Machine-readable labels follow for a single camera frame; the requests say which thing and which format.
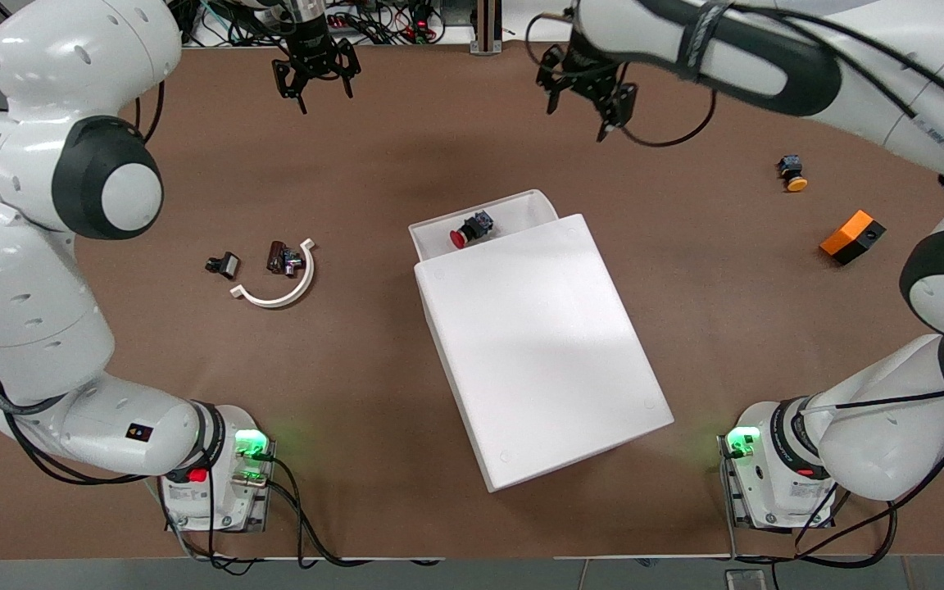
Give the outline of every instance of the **white curved handle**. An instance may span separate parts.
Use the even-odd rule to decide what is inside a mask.
[[[301,276],[300,283],[297,284],[297,287],[293,288],[293,291],[289,292],[278,299],[258,299],[257,297],[252,296],[246,288],[241,284],[232,287],[232,297],[239,299],[240,297],[245,297],[248,302],[252,305],[258,307],[266,307],[266,309],[274,309],[275,307],[282,307],[291,305],[291,303],[296,302],[297,299],[304,295],[304,292],[308,290],[308,285],[311,284],[311,274],[315,272],[315,262],[311,259],[311,248],[315,246],[315,242],[311,241],[311,238],[305,239],[301,243],[301,251],[304,252],[304,259],[306,265],[304,268],[304,274]]]

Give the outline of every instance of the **white box lid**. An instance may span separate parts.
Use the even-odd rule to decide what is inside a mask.
[[[582,216],[429,258],[415,275],[490,492],[672,422]]]

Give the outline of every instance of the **gray floor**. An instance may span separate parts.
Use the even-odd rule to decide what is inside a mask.
[[[292,561],[258,564],[232,578],[187,560],[0,561],[0,590],[577,590],[580,560],[447,560],[425,568],[379,563],[342,570],[326,564],[300,571]],[[724,590],[724,571],[715,560],[656,560],[646,568],[631,560],[593,560],[583,590]],[[764,570],[768,588],[770,571]],[[834,570],[810,564],[777,568],[782,590],[944,590],[944,557],[888,557],[863,570]]]

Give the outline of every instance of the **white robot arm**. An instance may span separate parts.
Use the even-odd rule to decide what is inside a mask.
[[[790,18],[792,28],[773,18],[797,8],[806,15]],[[847,31],[944,79],[944,0],[755,0],[734,7],[701,0],[580,0],[567,16],[574,19],[570,47],[547,53],[538,82],[550,94],[550,111],[562,89],[592,100],[603,117],[600,138],[632,116],[636,89],[622,83],[619,64],[645,62],[769,111],[860,135],[939,172],[944,188],[944,90]],[[555,71],[559,65],[573,77]],[[896,106],[869,75],[907,108]],[[906,262],[900,287],[914,313],[941,338],[914,340],[816,396],[757,403],[738,420],[728,442],[738,447],[738,491],[750,526],[805,526],[834,481],[859,496],[894,500],[941,460],[944,397],[833,407],[944,392],[944,221]],[[748,440],[742,439],[746,433]],[[815,522],[827,514],[826,506]]]
[[[158,216],[157,165],[116,116],[179,58],[161,0],[40,0],[0,25],[0,430],[105,470],[168,474],[176,520],[241,529],[256,494],[232,485],[246,463],[236,436],[257,438],[254,421],[105,373],[115,340],[75,262],[76,234],[135,238]]]

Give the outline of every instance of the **open white box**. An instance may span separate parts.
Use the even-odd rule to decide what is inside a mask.
[[[477,211],[484,239],[451,230]],[[487,489],[496,492],[672,422],[582,216],[528,191],[410,225],[417,287]]]

